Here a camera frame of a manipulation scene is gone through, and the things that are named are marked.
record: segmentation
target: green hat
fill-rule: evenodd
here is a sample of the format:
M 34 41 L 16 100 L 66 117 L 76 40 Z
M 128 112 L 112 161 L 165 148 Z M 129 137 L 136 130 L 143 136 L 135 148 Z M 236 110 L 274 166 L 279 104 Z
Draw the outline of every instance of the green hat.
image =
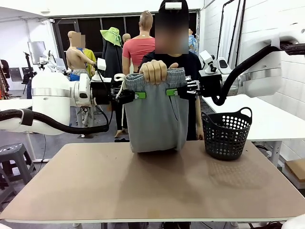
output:
M 110 27 L 108 30 L 100 30 L 103 38 L 114 45 L 122 46 L 122 40 L 119 29 Z

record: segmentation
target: waistband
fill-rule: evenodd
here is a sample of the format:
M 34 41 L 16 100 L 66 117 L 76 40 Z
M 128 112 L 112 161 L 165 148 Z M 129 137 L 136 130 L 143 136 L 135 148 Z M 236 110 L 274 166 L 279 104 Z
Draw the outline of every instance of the waistband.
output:
M 168 69 L 166 81 L 162 81 L 162 83 L 170 83 L 173 87 L 186 86 L 184 68 Z M 143 74 L 132 73 L 126 76 L 125 85 L 126 88 L 132 90 L 133 88 L 151 85 L 151 83 L 144 80 Z
M 74 69 L 71 74 L 73 74 L 73 75 L 81 75 L 83 73 L 88 74 L 86 69 Z

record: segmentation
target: human hand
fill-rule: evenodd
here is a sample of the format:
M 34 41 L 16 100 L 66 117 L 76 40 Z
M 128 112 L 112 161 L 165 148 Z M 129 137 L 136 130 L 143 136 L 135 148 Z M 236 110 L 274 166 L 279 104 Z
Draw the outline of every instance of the human hand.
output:
M 92 73 L 93 75 L 95 75 L 95 68 L 94 68 L 94 66 L 91 66 L 91 73 Z
M 197 138 L 197 140 L 204 140 L 204 134 L 203 134 L 203 127 L 202 126 L 197 127 L 196 138 Z
M 178 68 L 177 63 L 173 63 L 169 69 Z M 146 82 L 151 84 L 160 84 L 161 81 L 165 81 L 167 77 L 167 67 L 163 61 L 152 60 L 144 63 L 139 71 L 140 74 L 144 74 Z

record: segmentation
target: basket handle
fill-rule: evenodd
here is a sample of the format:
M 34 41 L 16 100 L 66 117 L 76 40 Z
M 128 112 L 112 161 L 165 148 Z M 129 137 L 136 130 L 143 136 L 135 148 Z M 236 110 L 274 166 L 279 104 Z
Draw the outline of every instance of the basket handle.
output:
M 242 109 L 240 109 L 240 110 L 239 110 L 239 111 L 237 111 L 237 112 L 241 113 L 241 112 L 242 112 L 242 110 L 245 110 L 245 109 L 248 109 L 248 110 L 250 111 L 250 113 L 251 113 L 250 118 L 252 118 L 253 114 L 252 114 L 252 110 L 250 109 L 250 107 L 243 107 Z
M 201 112 L 201 118 L 203 118 L 203 114 L 205 115 L 205 116 L 207 116 L 208 117 L 208 119 L 211 121 L 211 123 L 213 123 L 214 125 L 216 125 L 213 121 L 212 121 L 212 119 L 210 118 L 210 116 L 208 115 L 208 114 L 206 114 L 205 112 Z

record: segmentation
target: ceiling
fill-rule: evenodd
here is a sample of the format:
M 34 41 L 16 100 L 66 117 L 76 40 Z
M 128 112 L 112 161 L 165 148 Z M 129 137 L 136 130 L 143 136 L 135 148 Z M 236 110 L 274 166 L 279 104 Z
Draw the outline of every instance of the ceiling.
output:
M 41 17 L 41 15 L 29 13 L 21 10 L 14 10 L 10 8 L 0 7 L 0 21 L 10 21 L 13 19 L 17 19 L 18 17 L 36 18 L 36 17 Z

